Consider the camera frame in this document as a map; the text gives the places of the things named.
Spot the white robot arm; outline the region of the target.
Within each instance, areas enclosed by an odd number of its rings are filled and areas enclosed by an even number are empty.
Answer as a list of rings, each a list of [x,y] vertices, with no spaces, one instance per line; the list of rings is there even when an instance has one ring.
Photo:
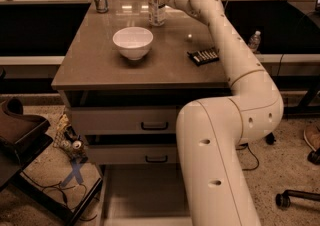
[[[261,226],[236,147],[271,133],[283,100],[224,13],[221,0],[164,0],[205,24],[231,95],[192,101],[179,112],[177,148],[193,226]]]

